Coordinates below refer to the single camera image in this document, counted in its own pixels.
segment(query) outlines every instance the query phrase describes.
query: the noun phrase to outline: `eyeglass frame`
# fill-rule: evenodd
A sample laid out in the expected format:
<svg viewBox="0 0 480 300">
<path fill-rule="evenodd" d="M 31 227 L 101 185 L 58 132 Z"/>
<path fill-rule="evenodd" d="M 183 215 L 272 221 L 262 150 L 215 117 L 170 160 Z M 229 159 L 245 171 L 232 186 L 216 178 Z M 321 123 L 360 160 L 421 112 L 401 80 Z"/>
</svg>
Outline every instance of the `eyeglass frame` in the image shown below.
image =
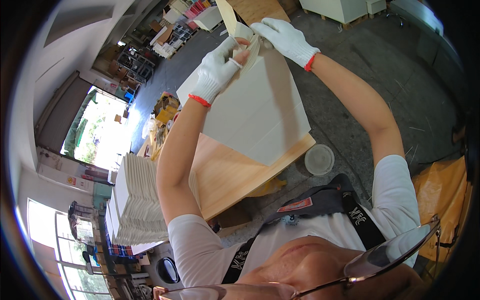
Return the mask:
<svg viewBox="0 0 480 300">
<path fill-rule="evenodd" d="M 343 282 L 346 282 L 347 283 L 347 288 L 350 288 L 354 283 L 356 282 L 361 282 L 361 281 L 364 281 L 368 278 L 371 278 L 371 277 L 375 277 L 375 276 L 378 276 L 378 275 L 381 275 L 383 273 L 386 273 L 392 269 L 394 269 L 395 267 L 399 266 L 401 263 L 403 263 L 405 260 L 407 260 L 408 258 L 410 258 L 415 252 L 417 252 L 425 243 L 427 243 L 431 238 L 432 236 L 435 234 L 437 236 L 437 243 L 436 243 L 436 246 L 437 246 L 437 252 L 436 252 L 436 260 L 435 260 L 435 269 L 434 269 L 434 272 L 433 272 L 433 277 L 435 277 L 435 274 L 436 274 L 436 269 L 437 269 L 437 264 L 438 264 L 438 257 L 439 257 L 439 252 L 440 252 L 440 235 L 442 233 L 442 228 L 440 226 L 440 219 L 438 217 L 437 214 L 435 214 L 430 222 L 428 223 L 425 223 L 425 224 L 422 224 L 420 226 L 417 226 L 411 230 L 414 230 L 416 228 L 419 228 L 421 226 L 424 226 L 424 225 L 428 225 L 428 224 L 432 224 L 432 223 L 435 223 L 437 222 L 436 225 L 433 226 L 433 228 L 430 230 L 430 232 L 424 237 L 422 238 L 422 240 L 420 242 L 417 243 L 417 245 L 415 245 L 412 249 L 410 249 L 408 252 L 406 252 L 405 254 L 403 254 L 401 257 L 397 258 L 391 265 L 387 266 L 386 268 L 378 271 L 378 272 L 375 272 L 375 273 L 372 273 L 370 275 L 367 275 L 367 276 L 361 276 L 361 277 L 349 277 L 349 276 L 346 276 L 346 277 L 343 277 L 343 278 L 340 278 L 340 279 L 336 279 L 334 281 L 331 281 L 331 282 L 327 282 L 327 283 L 324 283 L 324 284 L 321 284 L 317 287 L 314 287 L 312 289 L 309 289 L 309 290 L 306 290 L 306 291 L 303 291 L 303 292 L 299 292 L 297 291 L 297 289 L 294 287 L 294 286 L 291 286 L 289 284 L 286 284 L 286 283 L 281 283 L 281 282 L 261 282 L 260 284 L 279 284 L 279 285 L 286 285 L 286 286 L 290 286 L 292 287 L 292 289 L 295 291 L 295 293 L 290 297 L 289 300 L 297 300 L 297 299 L 300 299 L 301 297 L 303 296 L 306 296 L 310 293 L 313 293 L 313 292 L 316 292 L 318 290 L 321 290 L 323 288 L 327 288 L 327 287 L 330 287 L 330 286 L 334 286 L 334 285 L 337 285 L 337 284 L 341 284 Z M 350 262 L 348 262 L 347 264 L 353 262 L 357 257 L 355 257 L 354 259 L 352 259 Z M 168 288 L 163 288 L 163 287 L 154 287 L 153 288 L 153 299 L 154 300 L 168 300 L 168 298 L 165 298 L 165 297 L 162 297 L 163 294 L 166 294 L 166 293 L 169 293 L 169 292 L 174 292 L 174 291 L 179 291 L 179 290 L 183 290 L 183 289 L 188 289 L 188 288 L 179 288 L 179 289 L 176 289 L 176 290 L 168 290 Z"/>
</svg>

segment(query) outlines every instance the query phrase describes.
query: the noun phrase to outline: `eyeglasses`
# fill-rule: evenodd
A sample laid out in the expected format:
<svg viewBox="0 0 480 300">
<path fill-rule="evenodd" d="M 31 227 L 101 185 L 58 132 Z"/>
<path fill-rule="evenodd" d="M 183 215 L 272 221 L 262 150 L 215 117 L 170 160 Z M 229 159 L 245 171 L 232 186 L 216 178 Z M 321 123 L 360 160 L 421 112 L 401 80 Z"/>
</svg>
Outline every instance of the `eyeglasses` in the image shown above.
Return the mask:
<svg viewBox="0 0 480 300">
<path fill-rule="evenodd" d="M 355 257 L 343 269 L 344 277 L 322 284 L 307 291 L 297 291 L 293 286 L 266 282 L 259 284 L 221 284 L 195 288 L 182 288 L 169 291 L 167 288 L 154 287 L 154 300 L 220 300 L 232 299 L 259 299 L 259 300 L 297 300 L 305 295 L 326 287 L 344 283 L 347 287 L 365 279 L 383 274 L 400 265 L 422 247 L 434 234 L 437 237 L 438 263 L 440 245 L 440 219 L 437 215 L 424 225 L 404 232 L 386 242 Z"/>
</svg>

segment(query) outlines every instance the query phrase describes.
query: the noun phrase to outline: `red glove cuff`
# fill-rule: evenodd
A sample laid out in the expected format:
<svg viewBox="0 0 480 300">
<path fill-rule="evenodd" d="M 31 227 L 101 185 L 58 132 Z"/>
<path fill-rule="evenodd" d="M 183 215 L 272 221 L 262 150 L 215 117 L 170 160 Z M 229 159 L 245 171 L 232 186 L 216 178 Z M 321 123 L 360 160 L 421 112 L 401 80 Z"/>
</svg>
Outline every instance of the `red glove cuff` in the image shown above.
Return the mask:
<svg viewBox="0 0 480 300">
<path fill-rule="evenodd" d="M 200 104 L 202 104 L 203 106 L 205 107 L 211 107 L 212 105 L 208 102 L 206 102 L 205 100 L 203 100 L 202 98 L 200 98 L 199 96 L 195 96 L 195 95 L 192 95 L 192 94 L 188 94 L 188 97 L 192 98 L 192 99 L 195 99 L 197 102 L 199 102 Z"/>
<path fill-rule="evenodd" d="M 315 53 L 312 58 L 310 58 L 310 60 L 307 62 L 307 64 L 305 65 L 305 67 L 303 67 L 305 69 L 305 71 L 307 72 L 311 72 L 312 71 L 312 63 L 313 63 L 313 60 L 315 59 L 315 55 L 317 55 L 317 53 Z"/>
</svg>

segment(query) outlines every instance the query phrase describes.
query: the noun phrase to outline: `hand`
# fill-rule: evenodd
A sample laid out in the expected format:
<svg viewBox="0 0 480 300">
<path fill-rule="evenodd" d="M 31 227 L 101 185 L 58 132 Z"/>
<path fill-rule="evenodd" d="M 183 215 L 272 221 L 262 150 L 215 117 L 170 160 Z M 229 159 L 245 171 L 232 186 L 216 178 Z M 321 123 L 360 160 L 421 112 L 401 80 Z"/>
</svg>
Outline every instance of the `hand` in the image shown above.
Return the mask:
<svg viewBox="0 0 480 300">
<path fill-rule="evenodd" d="M 189 97 L 204 106 L 212 105 L 216 95 L 227 86 L 250 54 L 250 51 L 245 50 L 234 58 L 228 58 L 230 50 L 240 44 L 249 45 L 250 42 L 241 37 L 229 36 L 215 50 L 205 55 L 198 69 L 197 85 L 188 95 Z"/>
<path fill-rule="evenodd" d="M 250 28 L 270 41 L 278 52 L 311 71 L 313 57 L 320 50 L 307 43 L 302 31 L 288 22 L 272 18 L 264 18 L 261 23 L 251 24 Z"/>
</svg>

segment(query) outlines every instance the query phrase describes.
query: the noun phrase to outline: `apron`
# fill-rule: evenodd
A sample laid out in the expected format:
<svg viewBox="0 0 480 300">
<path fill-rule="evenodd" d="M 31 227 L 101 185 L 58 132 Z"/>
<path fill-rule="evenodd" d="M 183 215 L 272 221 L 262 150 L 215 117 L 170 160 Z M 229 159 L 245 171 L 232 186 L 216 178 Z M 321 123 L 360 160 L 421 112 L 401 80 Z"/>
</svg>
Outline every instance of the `apron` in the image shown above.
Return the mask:
<svg viewBox="0 0 480 300">
<path fill-rule="evenodd" d="M 285 202 L 264 221 L 255 236 L 235 253 L 222 284 L 238 280 L 255 238 L 264 228 L 280 221 L 295 225 L 299 218 L 343 213 L 347 214 L 366 250 L 385 242 L 385 237 L 358 202 L 357 193 L 345 174 L 338 174 L 329 184 L 313 187 L 297 198 Z"/>
</svg>

